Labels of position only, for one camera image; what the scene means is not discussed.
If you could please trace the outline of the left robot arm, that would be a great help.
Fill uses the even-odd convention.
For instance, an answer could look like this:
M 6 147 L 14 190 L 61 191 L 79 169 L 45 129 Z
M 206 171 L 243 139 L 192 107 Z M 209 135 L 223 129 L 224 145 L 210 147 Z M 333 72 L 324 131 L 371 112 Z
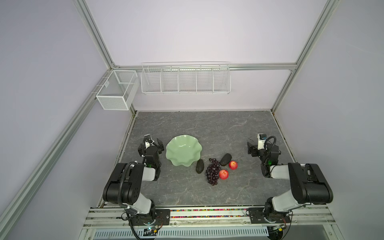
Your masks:
M 138 147 L 141 162 L 116 164 L 103 190 L 103 200 L 117 204 L 129 216 L 154 219 L 154 201 L 141 193 L 142 182 L 157 181 L 161 173 L 160 154 L 165 150 L 160 139 L 145 135 Z

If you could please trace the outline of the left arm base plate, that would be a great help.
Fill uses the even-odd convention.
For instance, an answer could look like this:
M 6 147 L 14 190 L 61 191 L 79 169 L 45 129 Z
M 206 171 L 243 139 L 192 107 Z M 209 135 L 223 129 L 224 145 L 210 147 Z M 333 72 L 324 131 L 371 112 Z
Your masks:
M 130 220 L 133 226 L 168 226 L 171 220 L 170 209 L 155 209 L 147 215 L 133 215 Z

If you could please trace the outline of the dark purple grape bunch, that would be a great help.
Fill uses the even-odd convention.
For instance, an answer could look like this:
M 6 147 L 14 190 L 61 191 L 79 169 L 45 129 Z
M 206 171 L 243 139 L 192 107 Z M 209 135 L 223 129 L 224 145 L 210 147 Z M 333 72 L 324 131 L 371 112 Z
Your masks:
M 209 159 L 209 165 L 206 169 L 205 175 L 207 177 L 207 182 L 212 186 L 217 185 L 219 179 L 219 172 L 221 170 L 221 165 L 216 159 Z

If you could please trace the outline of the red apple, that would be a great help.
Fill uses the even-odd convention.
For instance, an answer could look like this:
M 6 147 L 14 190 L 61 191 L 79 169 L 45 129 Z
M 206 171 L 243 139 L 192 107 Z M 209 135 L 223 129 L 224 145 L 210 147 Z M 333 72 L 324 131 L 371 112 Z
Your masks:
M 231 170 L 236 170 L 236 169 L 238 168 L 238 163 L 235 162 L 235 161 L 230 161 L 230 162 L 229 162 L 229 168 L 230 168 Z
M 226 180 L 229 177 L 229 172 L 227 170 L 220 170 L 219 178 L 221 180 Z

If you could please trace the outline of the dark avocado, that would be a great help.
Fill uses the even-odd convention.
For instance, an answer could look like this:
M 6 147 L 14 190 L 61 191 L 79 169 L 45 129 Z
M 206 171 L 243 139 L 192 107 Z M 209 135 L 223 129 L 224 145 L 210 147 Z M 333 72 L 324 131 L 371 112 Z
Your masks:
M 198 174 L 201 174 L 203 172 L 204 168 L 205 168 L 204 160 L 199 159 L 197 161 L 197 165 L 196 165 L 196 172 Z
M 226 153 L 226 154 L 222 157 L 222 159 L 221 159 L 221 161 L 220 161 L 220 165 L 221 165 L 221 166 L 226 166 L 226 165 L 228 165 L 228 164 L 231 162 L 231 160 L 232 160 L 232 155 L 229 154 L 229 153 Z

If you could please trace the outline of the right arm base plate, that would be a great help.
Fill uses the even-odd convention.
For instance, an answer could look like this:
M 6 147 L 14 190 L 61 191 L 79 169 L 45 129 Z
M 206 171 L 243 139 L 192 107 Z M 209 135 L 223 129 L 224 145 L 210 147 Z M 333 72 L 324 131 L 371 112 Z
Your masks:
M 267 213 L 264 207 L 251 207 L 246 210 L 246 215 L 252 224 L 288 224 L 291 223 L 289 213 Z

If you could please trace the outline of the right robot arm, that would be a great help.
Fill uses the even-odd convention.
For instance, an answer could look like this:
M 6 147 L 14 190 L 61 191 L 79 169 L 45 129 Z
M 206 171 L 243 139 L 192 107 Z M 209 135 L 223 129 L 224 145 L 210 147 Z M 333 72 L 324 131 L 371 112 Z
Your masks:
M 290 189 L 285 193 L 268 198 L 263 215 L 288 214 L 307 205 L 329 204 L 334 199 L 333 191 L 317 164 L 279 164 L 280 147 L 275 136 L 259 134 L 255 144 L 247 142 L 248 154 L 261 161 L 265 178 L 288 180 Z

